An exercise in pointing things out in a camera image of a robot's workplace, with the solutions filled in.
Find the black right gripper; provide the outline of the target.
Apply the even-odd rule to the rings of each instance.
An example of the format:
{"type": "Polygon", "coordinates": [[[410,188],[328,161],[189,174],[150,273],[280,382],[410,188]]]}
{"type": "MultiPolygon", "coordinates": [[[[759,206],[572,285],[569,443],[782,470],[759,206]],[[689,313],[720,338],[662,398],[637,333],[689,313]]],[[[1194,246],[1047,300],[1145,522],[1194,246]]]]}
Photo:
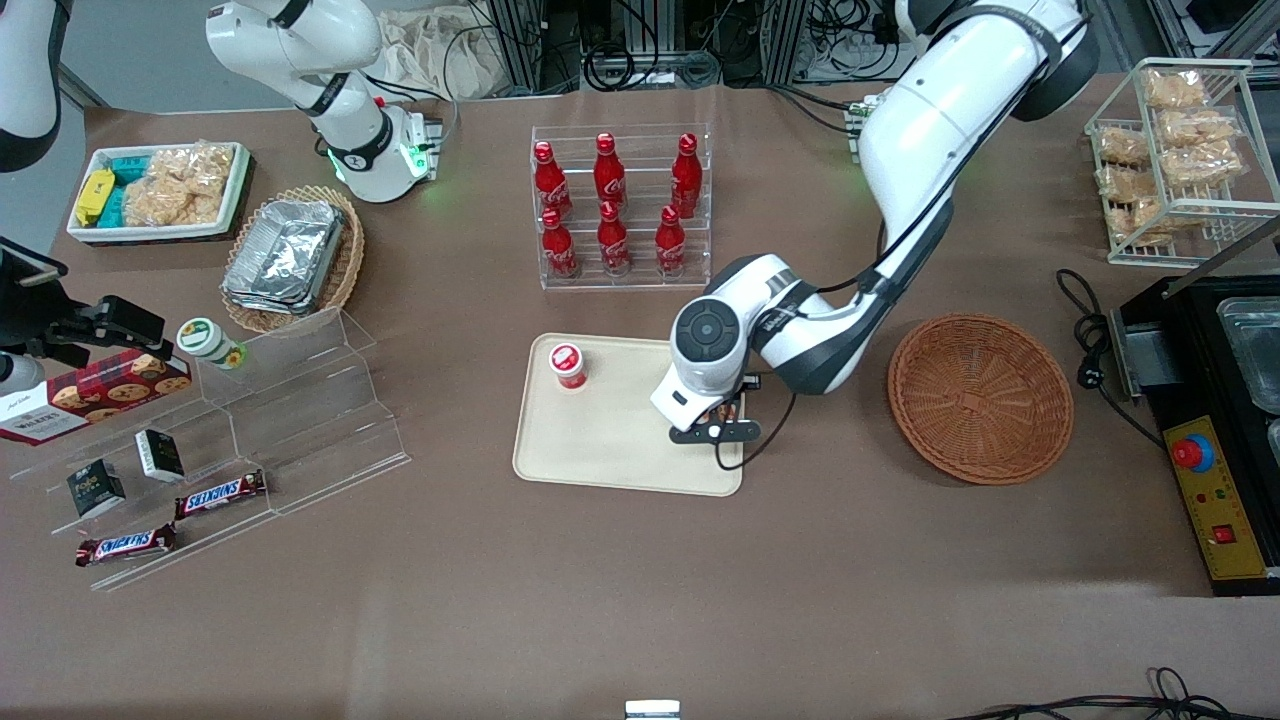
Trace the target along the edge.
{"type": "Polygon", "coordinates": [[[1,269],[3,350],[52,357],[70,366],[83,366],[88,352],[72,347],[108,341],[108,318],[115,345],[137,348],[154,357],[168,356],[165,322],[154,313],[113,295],[96,304],[73,300],[61,286],[69,266],[17,242],[4,240],[1,269]]]}

